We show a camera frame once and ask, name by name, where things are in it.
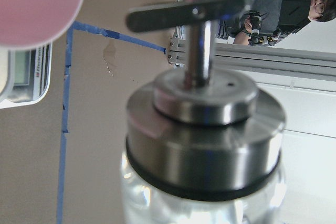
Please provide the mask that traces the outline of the glass sauce bottle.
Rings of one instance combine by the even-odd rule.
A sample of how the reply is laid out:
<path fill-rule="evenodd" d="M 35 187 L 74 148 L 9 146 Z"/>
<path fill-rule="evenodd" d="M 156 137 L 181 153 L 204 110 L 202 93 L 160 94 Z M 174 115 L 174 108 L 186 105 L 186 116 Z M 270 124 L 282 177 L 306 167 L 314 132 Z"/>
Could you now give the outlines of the glass sauce bottle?
<path fill-rule="evenodd" d="M 185 25 L 188 62 L 127 102 L 121 159 L 126 223 L 278 223 L 285 112 L 248 76 L 212 65 L 217 21 L 248 0 L 185 0 L 135 8 L 136 33 Z"/>

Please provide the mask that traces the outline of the pink cup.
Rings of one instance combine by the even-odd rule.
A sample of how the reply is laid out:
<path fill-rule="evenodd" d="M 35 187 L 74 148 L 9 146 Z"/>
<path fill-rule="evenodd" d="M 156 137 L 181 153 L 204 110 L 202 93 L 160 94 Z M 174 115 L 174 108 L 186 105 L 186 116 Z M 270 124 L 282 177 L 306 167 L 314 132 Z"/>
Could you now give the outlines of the pink cup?
<path fill-rule="evenodd" d="M 1 47 L 32 49 L 59 38 L 83 0 L 1 0 Z"/>

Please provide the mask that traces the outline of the digital kitchen scale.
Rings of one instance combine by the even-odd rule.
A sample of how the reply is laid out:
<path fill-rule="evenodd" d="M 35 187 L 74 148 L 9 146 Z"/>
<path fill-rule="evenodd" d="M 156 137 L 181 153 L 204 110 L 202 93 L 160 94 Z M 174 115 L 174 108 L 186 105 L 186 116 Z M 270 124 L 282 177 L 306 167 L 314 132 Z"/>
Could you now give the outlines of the digital kitchen scale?
<path fill-rule="evenodd" d="M 50 86 L 53 44 L 32 50 L 1 49 L 1 109 L 33 105 Z"/>

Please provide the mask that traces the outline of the person with glasses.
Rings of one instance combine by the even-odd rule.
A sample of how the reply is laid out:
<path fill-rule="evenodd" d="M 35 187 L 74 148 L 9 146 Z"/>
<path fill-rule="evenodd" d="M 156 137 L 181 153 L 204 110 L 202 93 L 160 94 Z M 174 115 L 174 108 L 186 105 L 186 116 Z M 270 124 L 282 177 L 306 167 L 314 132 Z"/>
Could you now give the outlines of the person with glasses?
<path fill-rule="evenodd" d="M 271 47 L 311 21 L 335 19 L 335 0 L 252 0 L 241 16 L 221 19 L 216 38 L 238 45 Z"/>

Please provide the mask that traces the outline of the aluminium frame post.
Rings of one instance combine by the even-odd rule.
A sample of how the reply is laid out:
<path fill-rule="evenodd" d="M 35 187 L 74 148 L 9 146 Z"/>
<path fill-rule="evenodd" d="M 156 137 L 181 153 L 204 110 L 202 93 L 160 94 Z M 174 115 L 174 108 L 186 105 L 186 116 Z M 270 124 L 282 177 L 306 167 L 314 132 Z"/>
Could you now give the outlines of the aluminium frame post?
<path fill-rule="evenodd" d="M 335 54 L 328 52 L 216 42 L 213 64 L 224 69 L 335 81 Z"/>

